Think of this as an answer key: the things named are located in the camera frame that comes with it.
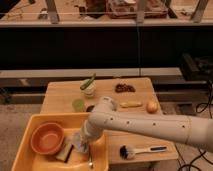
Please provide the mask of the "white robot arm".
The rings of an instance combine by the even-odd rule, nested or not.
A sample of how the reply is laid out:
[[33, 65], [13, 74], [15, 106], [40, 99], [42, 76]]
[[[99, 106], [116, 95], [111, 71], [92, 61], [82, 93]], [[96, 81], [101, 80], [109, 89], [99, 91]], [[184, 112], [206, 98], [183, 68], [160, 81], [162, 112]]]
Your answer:
[[104, 130], [123, 131], [178, 142], [213, 153], [213, 119], [186, 115], [125, 113], [101, 97], [80, 130], [80, 142], [99, 139]]

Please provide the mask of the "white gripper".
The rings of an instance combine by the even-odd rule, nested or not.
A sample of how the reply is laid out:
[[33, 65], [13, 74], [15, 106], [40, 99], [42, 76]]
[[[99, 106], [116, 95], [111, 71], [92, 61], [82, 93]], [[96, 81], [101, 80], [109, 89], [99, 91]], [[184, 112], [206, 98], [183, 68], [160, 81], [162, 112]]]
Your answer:
[[100, 129], [86, 120], [80, 129], [80, 144], [88, 144], [100, 138]]

